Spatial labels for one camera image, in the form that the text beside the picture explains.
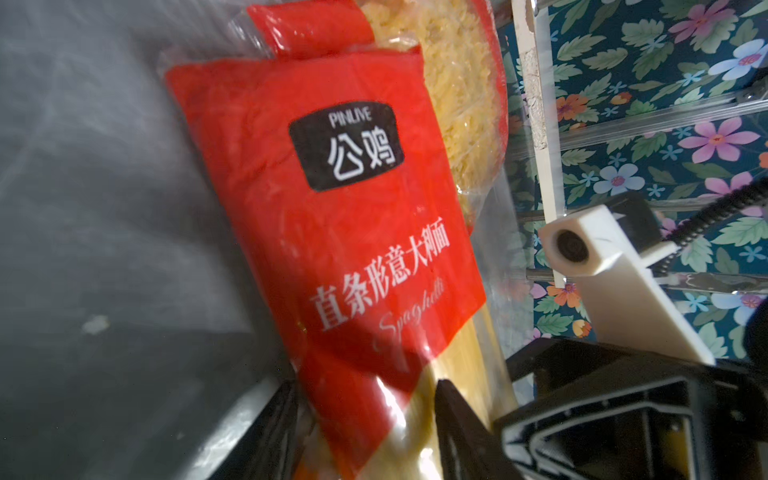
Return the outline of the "red fusilli pasta bag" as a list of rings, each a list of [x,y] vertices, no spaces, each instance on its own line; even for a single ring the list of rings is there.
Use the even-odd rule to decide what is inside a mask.
[[[465,223],[474,226],[508,137],[506,83],[488,1],[254,1],[232,30],[267,58],[420,47]]]

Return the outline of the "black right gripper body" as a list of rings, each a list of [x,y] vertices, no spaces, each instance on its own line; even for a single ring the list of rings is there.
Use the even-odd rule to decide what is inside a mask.
[[[763,479],[767,378],[569,338],[540,338],[507,362],[534,399],[501,417],[505,456],[532,479]]]

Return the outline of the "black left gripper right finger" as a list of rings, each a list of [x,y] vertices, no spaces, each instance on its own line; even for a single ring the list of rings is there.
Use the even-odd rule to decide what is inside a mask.
[[[444,479],[521,479],[500,443],[448,379],[437,382],[435,421]]]

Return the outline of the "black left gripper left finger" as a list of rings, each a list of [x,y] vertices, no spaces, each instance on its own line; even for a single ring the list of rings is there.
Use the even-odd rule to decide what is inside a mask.
[[[210,479],[290,479],[296,447],[297,420],[298,387],[294,381],[286,381],[277,389]]]

